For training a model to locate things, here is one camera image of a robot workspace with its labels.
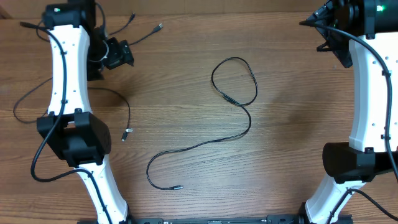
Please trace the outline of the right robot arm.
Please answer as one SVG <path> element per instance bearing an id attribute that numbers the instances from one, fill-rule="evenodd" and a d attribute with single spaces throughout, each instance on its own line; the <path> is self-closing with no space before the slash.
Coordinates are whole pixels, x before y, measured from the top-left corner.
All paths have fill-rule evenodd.
<path id="1" fill-rule="evenodd" d="M 354 118 L 346 142 L 322 152 L 325 176 L 293 223 L 351 223 L 341 211 L 375 176 L 397 172 L 397 1 L 328 1 L 302 22 L 354 71 Z"/>

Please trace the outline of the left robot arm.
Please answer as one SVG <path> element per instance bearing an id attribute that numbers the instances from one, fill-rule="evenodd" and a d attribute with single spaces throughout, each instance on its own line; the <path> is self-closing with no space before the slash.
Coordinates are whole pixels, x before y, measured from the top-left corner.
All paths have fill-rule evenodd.
<path id="1" fill-rule="evenodd" d="M 109 38 L 96 26 L 95 1 L 67 1 L 46 7 L 40 30 L 52 48 L 52 96 L 37 130 L 55 155 L 77 173 L 93 201 L 97 223 L 133 223 L 112 173 L 108 126 L 91 109 L 88 82 L 101 80 L 102 69 L 134 64 L 126 40 Z"/>

